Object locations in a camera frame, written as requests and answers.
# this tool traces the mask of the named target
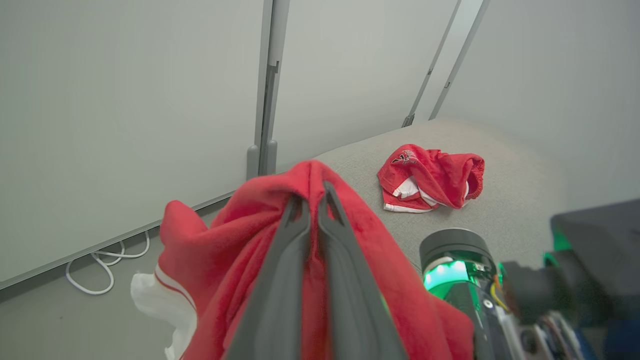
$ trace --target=coiled white cord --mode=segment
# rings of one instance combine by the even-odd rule
[[[106,289],[104,290],[99,290],[99,291],[93,291],[93,290],[89,290],[87,288],[85,288],[84,286],[78,284],[75,280],[73,280],[71,278],[71,273],[69,272],[69,268],[71,268],[71,263],[73,263],[74,261],[69,261],[67,263],[67,269],[65,270],[65,275],[67,276],[67,280],[69,280],[69,282],[71,282],[71,285],[75,286],[78,290],[82,291],[83,293],[87,293],[89,295],[102,295],[106,292],[108,292],[109,290],[111,290],[111,288],[113,287],[113,283],[114,283],[114,279],[113,279],[113,272],[111,272],[111,270],[109,269],[109,266],[115,265],[117,263],[120,262],[120,260],[122,260],[122,258],[127,258],[127,259],[134,259],[134,258],[139,258],[140,256],[144,255],[147,253],[147,251],[149,250],[149,231],[145,231],[145,236],[147,237],[147,246],[145,247],[145,250],[139,254],[125,254],[125,249],[124,249],[124,244],[122,243],[122,241],[119,242],[120,244],[120,253],[116,253],[116,252],[108,252],[108,251],[96,251],[96,252],[92,252],[91,253],[91,257],[96,260],[98,262],[98,264],[100,266],[102,266],[102,268],[104,269],[104,271],[107,272],[107,275],[109,275],[109,286],[107,286]],[[101,258],[100,255],[109,255],[109,256],[114,256],[117,259],[109,262],[109,263],[105,263]]]

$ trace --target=wire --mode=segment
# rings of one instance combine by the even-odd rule
[[[505,305],[502,300],[500,300],[500,298],[498,297],[498,295],[495,293],[495,282],[493,284],[491,284],[491,297],[493,297],[493,299],[498,303],[498,305],[503,308],[506,312],[510,313],[511,311],[509,310],[508,306]]]
[[[71,263],[73,263],[74,261],[69,261],[67,263],[67,268],[65,269],[65,276],[67,276],[67,280],[69,280],[69,282],[71,282],[71,285],[75,286],[78,290],[80,290],[83,293],[87,293],[89,295],[102,295],[104,293],[107,293],[109,290],[111,290],[111,288],[113,287],[113,284],[115,282],[114,278],[113,278],[113,272],[111,272],[111,270],[109,269],[109,266],[115,265],[117,263],[120,262],[120,260],[122,260],[123,258],[127,258],[127,259],[134,259],[134,258],[139,258],[140,256],[144,255],[147,253],[147,251],[149,250],[149,231],[146,230],[145,231],[145,237],[147,238],[147,246],[145,247],[145,250],[143,250],[143,252],[140,252],[139,254],[125,254],[125,248],[124,248],[124,244],[122,243],[122,241],[119,241],[120,243],[120,252],[108,252],[108,251],[95,251],[91,253],[91,257],[96,260],[96,262],[98,262],[98,264],[104,269],[104,271],[107,272],[107,275],[109,276],[109,286],[107,286],[106,289],[104,290],[98,290],[98,291],[94,291],[94,290],[89,290],[87,288],[85,288],[84,286],[78,284],[75,280],[73,280],[73,278],[71,278],[71,273],[69,271],[69,269],[71,268]],[[115,260],[109,262],[109,263],[105,263],[101,258],[100,255],[108,255],[108,256],[114,256],[116,257]]]

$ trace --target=red garment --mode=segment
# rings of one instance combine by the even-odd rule
[[[324,259],[318,252],[317,207],[330,181],[371,272],[387,301],[410,359],[471,359],[473,326],[462,312],[429,294],[415,269],[367,204],[335,172],[306,161],[285,174],[249,180],[207,229],[179,201],[166,207],[159,258],[163,279],[184,288],[198,325],[183,359],[220,359],[232,340],[246,301],[291,193],[308,200],[310,256],[303,276],[303,359],[331,359]]]
[[[378,179],[385,209],[426,212],[439,205],[462,208],[465,200],[482,192],[483,174],[484,159],[476,154],[447,154],[406,144],[389,156]]]

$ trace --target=panel hinge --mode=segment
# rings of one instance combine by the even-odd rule
[[[411,124],[413,124],[413,118],[415,117],[415,113],[412,113],[411,115],[407,116],[404,118],[404,122],[402,123],[402,127],[407,127]]]

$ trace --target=gray wall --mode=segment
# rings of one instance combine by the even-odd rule
[[[640,197],[638,19],[637,0],[492,0],[438,116],[559,159],[571,208]]]

